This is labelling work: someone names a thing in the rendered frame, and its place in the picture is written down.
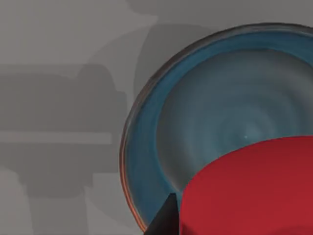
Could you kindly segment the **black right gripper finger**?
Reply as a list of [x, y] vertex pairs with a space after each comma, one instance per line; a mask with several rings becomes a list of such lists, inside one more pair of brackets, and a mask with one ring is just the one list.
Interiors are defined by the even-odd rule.
[[177, 196], [170, 193], [144, 235], [179, 235]]

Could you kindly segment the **red cup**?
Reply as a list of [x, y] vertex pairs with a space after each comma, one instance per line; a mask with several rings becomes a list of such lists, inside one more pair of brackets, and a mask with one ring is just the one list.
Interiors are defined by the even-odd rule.
[[183, 191], [181, 235], [313, 235], [313, 136], [263, 141], [200, 170]]

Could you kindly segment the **blue grey plate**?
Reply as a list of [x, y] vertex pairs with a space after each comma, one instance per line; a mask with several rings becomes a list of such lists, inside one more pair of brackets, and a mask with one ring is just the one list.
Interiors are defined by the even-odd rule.
[[169, 59], [125, 121], [119, 171], [146, 230], [169, 193], [232, 150], [313, 136], [313, 27], [246, 24], [208, 35]]

